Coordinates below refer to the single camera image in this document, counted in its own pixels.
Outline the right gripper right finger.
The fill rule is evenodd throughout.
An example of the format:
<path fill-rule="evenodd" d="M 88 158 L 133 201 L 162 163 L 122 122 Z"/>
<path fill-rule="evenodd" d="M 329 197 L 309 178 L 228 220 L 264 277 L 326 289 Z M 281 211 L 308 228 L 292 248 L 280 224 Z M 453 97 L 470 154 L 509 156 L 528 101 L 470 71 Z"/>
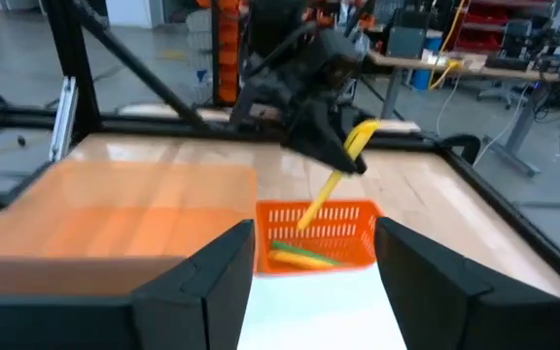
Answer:
<path fill-rule="evenodd" d="M 389 218 L 374 248 L 408 350 L 560 350 L 559 297 Z"/>

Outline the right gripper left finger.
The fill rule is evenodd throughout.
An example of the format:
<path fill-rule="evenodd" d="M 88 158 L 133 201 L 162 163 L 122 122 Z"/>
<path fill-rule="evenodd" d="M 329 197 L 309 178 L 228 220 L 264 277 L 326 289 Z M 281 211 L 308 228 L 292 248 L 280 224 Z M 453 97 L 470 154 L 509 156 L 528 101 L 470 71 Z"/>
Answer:
<path fill-rule="evenodd" d="M 0 259 L 0 350 L 236 350 L 254 223 L 189 257 Z"/>

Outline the orange slotted basket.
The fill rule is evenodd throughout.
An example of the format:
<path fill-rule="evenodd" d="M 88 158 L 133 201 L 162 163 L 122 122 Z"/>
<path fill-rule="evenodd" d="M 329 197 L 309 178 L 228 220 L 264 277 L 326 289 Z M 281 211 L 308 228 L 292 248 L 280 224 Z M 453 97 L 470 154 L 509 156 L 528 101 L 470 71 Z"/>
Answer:
<path fill-rule="evenodd" d="M 382 216 L 369 200 L 333 199 L 324 203 L 310 225 L 303 230 L 297 223 L 308 208 L 308 201 L 261 200 L 256 205 L 258 262 L 256 272 L 266 275 L 297 275 L 359 269 L 375 262 L 374 226 Z M 334 268 L 301 269 L 269 259 L 273 240 L 323 255 L 341 262 Z"/>

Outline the green thin marker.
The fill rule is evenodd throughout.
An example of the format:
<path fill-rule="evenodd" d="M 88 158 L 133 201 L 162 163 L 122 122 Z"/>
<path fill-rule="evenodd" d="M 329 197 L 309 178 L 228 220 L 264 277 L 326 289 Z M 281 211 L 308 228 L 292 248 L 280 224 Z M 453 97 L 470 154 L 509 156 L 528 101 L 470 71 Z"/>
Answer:
<path fill-rule="evenodd" d="M 282 241 L 273 240 L 271 242 L 271 248 L 274 249 L 274 250 L 282 250 L 282 251 L 286 251 L 286 252 L 289 252 L 289 253 L 306 256 L 306 257 L 309 257 L 309 258 L 320 260 L 320 261 L 323 261 L 323 262 L 326 262 L 326 263 L 331 263 L 331 264 L 334 264 L 334 265 L 341 265 L 341 262 L 338 262 L 336 260 L 327 258 L 323 255 L 313 253 L 313 252 L 308 251 L 308 250 L 304 250 L 304 249 L 299 248 L 299 247 L 292 246 L 292 245 L 290 245 L 288 243 L 285 243 L 285 242 L 282 242 Z"/>

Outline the translucent orange bin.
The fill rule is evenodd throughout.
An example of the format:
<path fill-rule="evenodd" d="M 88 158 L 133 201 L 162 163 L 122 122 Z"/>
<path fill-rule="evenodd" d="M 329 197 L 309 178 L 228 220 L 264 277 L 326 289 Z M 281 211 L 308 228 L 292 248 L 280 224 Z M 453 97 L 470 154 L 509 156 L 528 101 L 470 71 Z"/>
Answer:
<path fill-rule="evenodd" d="M 0 212 L 0 296 L 119 296 L 255 214 L 243 165 L 64 161 Z"/>

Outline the white plastic bin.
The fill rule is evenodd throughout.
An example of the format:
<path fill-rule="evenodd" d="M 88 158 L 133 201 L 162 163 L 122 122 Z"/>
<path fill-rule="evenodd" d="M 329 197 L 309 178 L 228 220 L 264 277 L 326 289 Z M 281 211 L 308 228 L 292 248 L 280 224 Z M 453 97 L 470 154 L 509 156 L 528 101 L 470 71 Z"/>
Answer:
<path fill-rule="evenodd" d="M 375 265 L 256 276 L 237 350 L 405 350 Z"/>

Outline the orange parts rack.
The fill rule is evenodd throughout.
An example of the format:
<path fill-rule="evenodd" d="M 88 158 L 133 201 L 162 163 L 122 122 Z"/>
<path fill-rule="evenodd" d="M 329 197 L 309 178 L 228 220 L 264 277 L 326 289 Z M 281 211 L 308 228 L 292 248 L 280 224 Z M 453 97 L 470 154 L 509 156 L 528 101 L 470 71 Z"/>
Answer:
<path fill-rule="evenodd" d="M 239 90 L 239 0 L 210 0 L 212 28 L 213 103 L 234 104 Z"/>

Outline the blue barrel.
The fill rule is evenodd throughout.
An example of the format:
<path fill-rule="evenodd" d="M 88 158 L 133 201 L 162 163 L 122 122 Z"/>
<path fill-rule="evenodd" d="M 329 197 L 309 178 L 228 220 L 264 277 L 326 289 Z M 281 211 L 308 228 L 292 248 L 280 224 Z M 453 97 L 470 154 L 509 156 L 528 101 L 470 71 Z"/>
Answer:
<path fill-rule="evenodd" d="M 424 49 L 437 52 L 442 42 L 441 37 L 427 37 Z M 426 90 L 429 86 L 431 72 L 429 70 L 414 70 L 411 76 L 411 85 L 417 90 Z"/>

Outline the dark grey box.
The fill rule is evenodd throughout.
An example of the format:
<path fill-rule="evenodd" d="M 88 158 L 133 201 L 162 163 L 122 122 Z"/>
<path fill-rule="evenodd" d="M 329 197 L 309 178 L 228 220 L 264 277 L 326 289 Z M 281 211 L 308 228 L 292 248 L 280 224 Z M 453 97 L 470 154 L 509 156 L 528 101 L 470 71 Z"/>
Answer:
<path fill-rule="evenodd" d="M 419 59 L 424 50 L 427 30 L 404 26 L 392 26 L 385 54 L 391 57 Z"/>

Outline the black office chair base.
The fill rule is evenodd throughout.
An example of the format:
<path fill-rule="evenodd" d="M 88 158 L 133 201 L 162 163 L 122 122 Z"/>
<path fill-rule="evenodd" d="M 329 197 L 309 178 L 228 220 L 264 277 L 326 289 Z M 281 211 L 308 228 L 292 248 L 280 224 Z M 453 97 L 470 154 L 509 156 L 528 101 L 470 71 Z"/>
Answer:
<path fill-rule="evenodd" d="M 514 100 L 526 103 L 527 97 L 524 91 L 515 91 L 514 81 L 496 81 L 491 87 L 482 89 L 476 96 L 477 101 L 483 99 L 498 99 L 505 103 L 505 109 L 509 110 Z"/>

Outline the wooden workbench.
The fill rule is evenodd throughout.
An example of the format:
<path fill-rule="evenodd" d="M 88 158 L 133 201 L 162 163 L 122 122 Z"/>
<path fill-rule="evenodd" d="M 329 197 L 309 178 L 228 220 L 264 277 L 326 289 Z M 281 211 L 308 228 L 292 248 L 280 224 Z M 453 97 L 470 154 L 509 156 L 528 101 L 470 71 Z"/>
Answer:
<path fill-rule="evenodd" d="M 538 89 L 532 93 L 527 99 L 524 109 L 517 117 L 514 117 L 513 129 L 509 135 L 505 145 L 498 142 L 499 137 L 485 136 L 484 140 L 488 141 L 488 145 L 484 147 L 484 151 L 492 149 L 500 158 L 516 167 L 519 171 L 525 173 L 528 177 L 534 177 L 540 174 L 540 170 L 534 165 L 525 162 L 517 156 L 517 153 L 528 135 L 533 123 L 533 109 L 544 100 L 544 93 L 548 93 L 549 86 L 554 83 L 560 83 L 560 72 L 557 73 L 541 73 L 533 70 L 516 71 L 500 68 L 489 68 L 484 66 L 484 60 L 478 56 L 466 56 L 463 59 L 454 59 L 446 55 L 433 56 L 427 52 L 427 58 L 401 58 L 383 55 L 377 52 L 369 52 L 367 61 L 377 66 L 393 66 L 394 72 L 391 83 L 387 89 L 387 97 L 381 112 L 381 117 L 385 118 L 392 114 L 398 92 L 400 90 L 400 75 L 403 69 L 417 69 L 444 72 L 448 75 L 473 75 L 480 77 L 489 77 L 498 80 L 521 80 L 527 82 L 537 82 Z"/>

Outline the red tool cabinet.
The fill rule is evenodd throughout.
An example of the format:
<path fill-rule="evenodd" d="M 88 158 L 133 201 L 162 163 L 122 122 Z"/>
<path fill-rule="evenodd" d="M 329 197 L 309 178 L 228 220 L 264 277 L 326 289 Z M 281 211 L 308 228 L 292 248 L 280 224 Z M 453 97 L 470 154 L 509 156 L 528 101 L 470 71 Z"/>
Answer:
<path fill-rule="evenodd" d="M 455 26 L 450 50 L 496 53 L 514 39 L 549 24 L 556 0 L 468 0 Z"/>

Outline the silver aluminium bracket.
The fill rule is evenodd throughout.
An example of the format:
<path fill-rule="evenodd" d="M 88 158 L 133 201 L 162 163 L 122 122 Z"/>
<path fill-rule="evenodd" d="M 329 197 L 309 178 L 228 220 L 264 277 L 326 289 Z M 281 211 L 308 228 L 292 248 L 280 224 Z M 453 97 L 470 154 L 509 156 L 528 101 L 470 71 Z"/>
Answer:
<path fill-rule="evenodd" d="M 52 130 L 49 160 L 58 162 L 69 153 L 71 136 L 78 103 L 78 88 L 75 77 L 63 81 Z"/>

